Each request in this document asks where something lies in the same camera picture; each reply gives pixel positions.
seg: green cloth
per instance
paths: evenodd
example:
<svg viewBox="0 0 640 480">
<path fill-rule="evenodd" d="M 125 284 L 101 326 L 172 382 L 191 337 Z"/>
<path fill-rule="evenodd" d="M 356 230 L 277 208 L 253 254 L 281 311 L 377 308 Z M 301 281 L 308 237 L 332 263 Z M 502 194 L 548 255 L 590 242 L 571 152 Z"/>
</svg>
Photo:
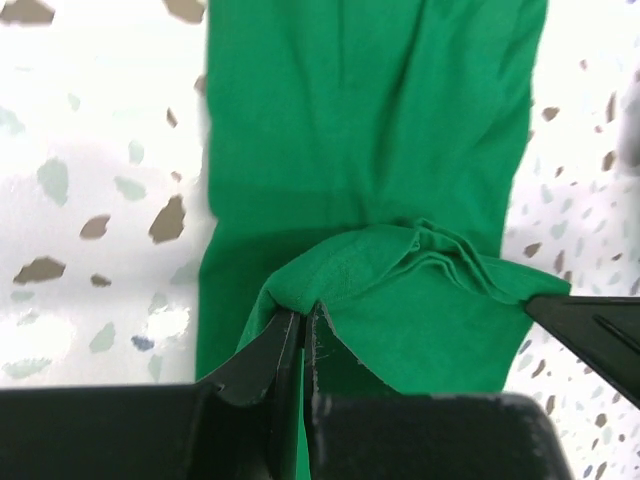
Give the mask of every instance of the green cloth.
<svg viewBox="0 0 640 480">
<path fill-rule="evenodd" d="M 316 301 L 403 392 L 500 390 L 567 293 L 499 259 L 545 0 L 218 0 L 197 375 Z"/>
</svg>

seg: gray spot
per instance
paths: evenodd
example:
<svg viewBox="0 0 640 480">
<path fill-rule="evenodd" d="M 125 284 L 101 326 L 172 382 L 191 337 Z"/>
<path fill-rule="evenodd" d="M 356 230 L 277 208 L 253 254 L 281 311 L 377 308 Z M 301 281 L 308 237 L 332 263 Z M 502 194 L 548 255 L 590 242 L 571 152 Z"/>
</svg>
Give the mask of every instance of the gray spot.
<svg viewBox="0 0 640 480">
<path fill-rule="evenodd" d="M 546 365 L 547 365 L 547 362 L 545 362 L 544 358 L 542 360 L 540 360 L 540 363 L 538 364 L 538 367 L 531 374 L 531 378 L 536 378 L 538 375 L 540 375 L 542 373 L 542 371 L 544 370 L 544 367 Z"/>
<path fill-rule="evenodd" d="M 607 103 L 607 123 L 611 123 L 613 122 L 613 120 L 616 118 L 616 92 L 613 92 L 611 94 L 611 97 L 609 97 L 609 103 Z"/>
<path fill-rule="evenodd" d="M 547 122 L 550 122 L 560 113 L 560 109 L 558 107 L 547 107 L 542 110 L 542 118 L 544 118 Z"/>
<path fill-rule="evenodd" d="M 193 88 L 201 95 L 204 95 L 207 90 L 207 76 L 200 75 L 193 84 Z"/>
<path fill-rule="evenodd" d="M 19 327 L 24 327 L 26 325 L 33 325 L 34 323 L 36 323 L 36 320 L 38 319 L 39 315 L 35 312 L 29 312 L 27 313 L 24 317 L 22 317 L 20 320 L 18 320 L 17 325 Z"/>
<path fill-rule="evenodd" d="M 598 398 L 600 395 L 602 395 L 602 392 L 604 392 L 604 388 L 602 388 L 602 386 L 599 386 L 598 388 L 596 388 L 591 394 L 591 400 Z"/>
<path fill-rule="evenodd" d="M 578 239 L 578 243 L 576 243 L 576 257 L 582 255 L 582 250 L 584 249 L 584 238 L 580 237 Z"/>
<path fill-rule="evenodd" d="M 640 278 L 638 278 L 635 282 L 633 282 L 633 285 L 631 285 L 629 296 L 634 297 L 638 293 L 638 288 L 640 288 Z"/>
<path fill-rule="evenodd" d="M 605 445 L 609 445 L 611 443 L 611 436 L 613 432 L 611 431 L 611 427 L 606 427 L 602 432 L 602 443 Z"/>
<path fill-rule="evenodd" d="M 545 405 L 545 410 L 547 412 L 547 415 L 551 415 L 555 408 L 556 408 L 556 396 L 555 395 L 551 395 L 547 399 L 547 404 Z"/>
<path fill-rule="evenodd" d="M 600 480 L 604 471 L 607 469 L 607 462 L 601 463 L 598 467 L 598 471 L 596 472 L 596 480 Z"/>
<path fill-rule="evenodd" d="M 18 135 L 25 130 L 25 126 L 18 120 L 18 116 L 11 110 L 3 107 L 0 107 L 0 128 L 5 129 L 11 135 Z"/>
<path fill-rule="evenodd" d="M 573 199 L 567 198 L 562 204 L 562 208 L 560 209 L 560 213 L 565 213 L 567 210 L 571 208 L 573 205 Z"/>
<path fill-rule="evenodd" d="M 184 266 L 178 268 L 169 281 L 171 285 L 188 285 L 198 281 L 198 270 L 200 262 L 191 260 Z"/>
<path fill-rule="evenodd" d="M 524 357 L 522 357 L 522 360 L 520 360 L 520 363 L 518 364 L 518 371 L 521 372 L 522 370 L 527 368 L 532 361 L 533 355 L 527 353 Z"/>
<path fill-rule="evenodd" d="M 140 165 L 144 160 L 144 146 L 136 140 L 129 142 L 129 162 L 134 165 Z"/>
<path fill-rule="evenodd" d="M 602 428 L 607 424 L 607 415 L 604 413 L 598 414 L 596 417 L 596 426 Z"/>
<path fill-rule="evenodd" d="M 130 202 L 137 202 L 147 196 L 147 190 L 140 183 L 124 177 L 115 177 L 116 189 Z"/>
<path fill-rule="evenodd" d="M 36 172 L 38 183 L 44 194 L 59 207 L 67 203 L 69 170 L 66 163 L 57 158 L 47 160 Z"/>
<path fill-rule="evenodd" d="M 553 202 L 553 194 L 551 193 L 551 190 L 549 190 L 549 187 L 547 185 L 542 185 L 541 194 L 542 194 L 542 201 L 544 203 Z"/>
<path fill-rule="evenodd" d="M 111 280 L 96 273 L 94 275 L 91 275 L 91 285 L 99 288 L 109 287 L 111 286 Z"/>
<path fill-rule="evenodd" d="M 525 352 L 525 350 L 527 348 L 529 348 L 529 346 L 531 346 L 531 340 L 527 340 L 526 342 L 524 342 L 524 344 L 522 345 L 522 347 L 520 347 L 520 351 L 518 352 L 518 355 L 522 354 Z"/>
<path fill-rule="evenodd" d="M 147 371 L 151 375 L 151 378 L 157 383 L 160 380 L 160 372 L 162 371 L 162 357 L 152 355 L 147 365 Z"/>
<path fill-rule="evenodd" d="M 167 206 L 160 210 L 149 228 L 149 236 L 153 239 L 153 243 L 168 242 L 179 238 L 184 230 L 185 214 L 182 196 L 171 197 Z"/>
<path fill-rule="evenodd" d="M 616 161 L 616 154 L 614 152 L 607 153 L 602 159 L 602 171 L 608 172 L 613 167 L 613 164 Z"/>
<path fill-rule="evenodd" d="M 115 338 L 116 327 L 113 322 L 109 322 L 93 337 L 93 340 L 89 343 L 89 350 L 91 350 L 91 353 L 106 352 L 113 347 Z"/>
<path fill-rule="evenodd" d="M 21 25 L 51 25 L 55 10 L 37 0 L 17 0 L 0 11 L 0 23 Z"/>
<path fill-rule="evenodd" d="M 3 365 L 2 370 L 14 380 L 22 380 L 41 372 L 49 365 L 51 365 L 51 360 L 48 358 L 34 358 L 20 360 L 15 363 L 6 363 Z"/>
<path fill-rule="evenodd" d="M 80 238 L 84 240 L 95 240 L 102 238 L 107 233 L 107 223 L 111 219 L 111 215 L 98 215 L 93 217 L 84 224 L 80 230 Z"/>
<path fill-rule="evenodd" d="M 558 256 L 553 262 L 553 269 L 556 273 L 560 273 L 564 270 L 564 250 L 561 250 L 560 253 L 558 253 Z"/>
<path fill-rule="evenodd" d="M 607 282 L 607 285 L 615 285 L 620 281 L 621 278 L 622 278 L 622 275 L 620 274 L 620 272 L 616 272 L 611 276 L 611 278 L 609 279 L 609 282 Z"/>
<path fill-rule="evenodd" d="M 170 108 L 167 108 L 167 123 L 171 128 L 176 128 L 178 126 L 178 119 Z"/>
<path fill-rule="evenodd" d="M 11 292 L 11 300 L 16 303 L 26 302 L 33 298 L 34 292 L 17 291 Z"/>
<path fill-rule="evenodd" d="M 46 282 L 62 277 L 66 266 L 51 257 L 38 257 L 25 265 L 13 279 L 13 283 L 26 285 L 33 282 Z"/>
<path fill-rule="evenodd" d="M 567 220 L 557 225 L 553 225 L 550 230 L 551 236 L 556 240 L 562 238 L 564 232 L 566 232 L 567 230 L 567 225 L 569 225 L 569 222 Z"/>
<path fill-rule="evenodd" d="M 141 352 L 151 350 L 155 346 L 155 342 L 147 337 L 141 337 L 140 335 L 134 335 L 131 337 L 131 343 Z"/>
<path fill-rule="evenodd" d="M 525 247 L 524 249 L 525 257 L 527 258 L 533 257 L 536 253 L 538 253 L 541 246 L 542 246 L 542 243 L 538 242 L 538 243 L 532 243 L 531 245 L 528 245 L 527 247 Z"/>
<path fill-rule="evenodd" d="M 169 306 L 169 300 L 164 293 L 156 292 L 153 294 L 153 298 L 151 299 L 151 304 L 148 308 L 149 315 L 153 315 L 154 313 L 164 312 Z"/>
<path fill-rule="evenodd" d="M 600 220 L 600 223 L 598 224 L 596 229 L 593 231 L 593 233 L 600 233 L 606 224 L 607 224 L 606 220 Z"/>
<path fill-rule="evenodd" d="M 74 94 L 69 93 L 67 95 L 67 102 L 69 102 L 69 106 L 74 112 L 77 112 L 80 109 L 80 99 Z"/>
<path fill-rule="evenodd" d="M 204 17 L 204 5 L 197 0 L 162 0 L 174 17 L 184 20 L 186 23 L 201 23 Z"/>
</svg>

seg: brown spot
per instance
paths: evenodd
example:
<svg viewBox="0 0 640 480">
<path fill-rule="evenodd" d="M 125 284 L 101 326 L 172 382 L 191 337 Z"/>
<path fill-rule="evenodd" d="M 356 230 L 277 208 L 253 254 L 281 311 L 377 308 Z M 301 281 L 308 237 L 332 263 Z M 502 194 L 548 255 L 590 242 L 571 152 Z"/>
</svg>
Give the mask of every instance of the brown spot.
<svg viewBox="0 0 640 480">
<path fill-rule="evenodd" d="M 629 296 L 634 297 L 636 293 L 638 293 L 638 288 L 640 288 L 640 278 L 638 278 L 635 282 L 633 282 L 633 285 L 631 285 Z"/>
<path fill-rule="evenodd" d="M 187 23 L 201 23 L 204 5 L 196 0 L 162 0 L 169 13 Z"/>
<path fill-rule="evenodd" d="M 205 92 L 207 91 L 207 76 L 206 75 L 200 75 L 197 79 L 196 79 L 196 83 L 193 84 L 193 88 L 201 93 L 202 95 L 205 94 Z"/>
<path fill-rule="evenodd" d="M 596 471 L 596 480 L 600 480 L 602 478 L 602 475 L 604 475 L 604 471 L 607 469 L 607 462 L 603 462 L 600 464 L 600 466 L 598 467 L 598 470 Z"/>
<path fill-rule="evenodd" d="M 547 415 L 551 415 L 555 408 L 556 408 L 556 396 L 551 395 L 549 398 L 547 398 L 547 404 L 545 405 L 545 410 L 547 411 Z"/>
<path fill-rule="evenodd" d="M 609 97 L 609 103 L 607 103 L 607 123 L 611 123 L 616 118 L 616 92 L 611 94 Z"/>
<path fill-rule="evenodd" d="M 532 243 L 531 245 L 525 247 L 524 249 L 525 257 L 527 258 L 533 257 L 536 253 L 538 253 L 538 250 L 540 250 L 541 246 L 542 246 L 542 243 Z"/>
<path fill-rule="evenodd" d="M 107 233 L 107 223 L 111 219 L 110 215 L 98 215 L 93 217 L 87 223 L 84 224 L 82 230 L 80 230 L 80 238 L 85 240 L 95 240 L 96 238 L 102 238 Z"/>
<path fill-rule="evenodd" d="M 167 206 L 160 210 L 149 228 L 149 236 L 153 239 L 153 243 L 168 242 L 178 238 L 184 230 L 184 216 L 182 196 L 171 197 Z"/>
<path fill-rule="evenodd" d="M 109 287 L 111 285 L 111 280 L 96 273 L 94 275 L 91 275 L 91 284 L 94 287 Z"/>
<path fill-rule="evenodd" d="M 560 109 L 558 107 L 547 107 L 542 111 L 542 118 L 544 118 L 547 122 L 550 122 L 560 113 Z"/>
<path fill-rule="evenodd" d="M 178 125 L 178 119 L 173 114 L 170 108 L 167 108 L 167 123 L 171 125 L 171 128 L 176 128 Z"/>
<path fill-rule="evenodd" d="M 16 0 L 0 11 L 0 23 L 21 25 L 51 25 L 56 12 L 37 0 Z"/>
<path fill-rule="evenodd" d="M 38 257 L 29 265 L 25 265 L 13 279 L 13 283 L 26 285 L 29 282 L 46 282 L 60 278 L 66 265 L 51 257 Z"/>
<path fill-rule="evenodd" d="M 613 152 L 609 152 L 604 156 L 602 160 L 602 171 L 608 172 L 613 167 L 613 163 L 616 161 L 616 154 Z"/>
<path fill-rule="evenodd" d="M 599 414 L 596 417 L 596 426 L 602 428 L 607 424 L 607 416 L 604 413 Z"/>
<path fill-rule="evenodd" d="M 556 273 L 560 273 L 562 270 L 564 270 L 564 250 L 560 250 L 560 253 L 553 262 L 553 269 L 556 271 Z"/>
<path fill-rule="evenodd" d="M 542 373 L 542 371 L 544 370 L 544 367 L 546 365 L 547 365 L 547 362 L 544 361 L 544 358 L 542 360 L 540 360 L 540 363 L 538 364 L 538 367 L 531 374 L 531 378 L 536 378 L 538 375 L 540 375 Z"/>
</svg>

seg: terrazzo pattern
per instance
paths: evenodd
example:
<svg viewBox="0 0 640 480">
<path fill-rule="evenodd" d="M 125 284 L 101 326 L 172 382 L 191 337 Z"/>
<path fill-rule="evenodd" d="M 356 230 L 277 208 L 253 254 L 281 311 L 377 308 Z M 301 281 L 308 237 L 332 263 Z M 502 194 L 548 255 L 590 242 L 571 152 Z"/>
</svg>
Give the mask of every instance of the terrazzo pattern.
<svg viewBox="0 0 640 480">
<path fill-rule="evenodd" d="M 506 221 L 503 256 L 577 295 L 640 290 L 640 177 L 616 153 L 640 66 L 632 3 L 551 0 Z M 0 51 L 2 387 L 193 379 L 215 227 L 205 5 L 122 5 L 0 0 L 0 44 L 20 46 Z M 640 412 L 542 329 L 506 389 L 547 411 L 576 479 L 640 479 Z"/>
</svg>

